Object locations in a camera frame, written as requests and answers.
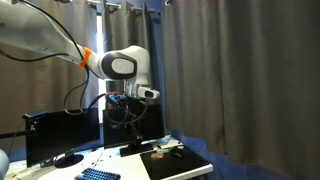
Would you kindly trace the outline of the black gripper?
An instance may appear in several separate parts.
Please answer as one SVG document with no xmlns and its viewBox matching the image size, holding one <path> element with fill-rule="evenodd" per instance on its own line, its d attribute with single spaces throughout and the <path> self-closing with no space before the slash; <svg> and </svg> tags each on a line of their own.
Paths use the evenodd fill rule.
<svg viewBox="0 0 320 180">
<path fill-rule="evenodd" d="M 109 93 L 106 95 L 106 103 L 110 107 L 121 107 L 127 103 L 127 97 L 121 93 Z"/>
</svg>

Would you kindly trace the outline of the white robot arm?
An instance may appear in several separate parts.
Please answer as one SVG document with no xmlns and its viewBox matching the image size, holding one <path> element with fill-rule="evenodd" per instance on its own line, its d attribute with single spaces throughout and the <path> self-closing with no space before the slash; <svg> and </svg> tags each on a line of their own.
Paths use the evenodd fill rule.
<svg viewBox="0 0 320 180">
<path fill-rule="evenodd" d="M 133 99 L 156 99 L 149 84 L 150 55 L 139 46 L 108 51 L 103 56 L 64 35 L 53 18 L 24 0 L 0 0 L 0 42 L 45 55 L 57 55 L 98 78 L 125 80 L 124 94 Z"/>
</svg>

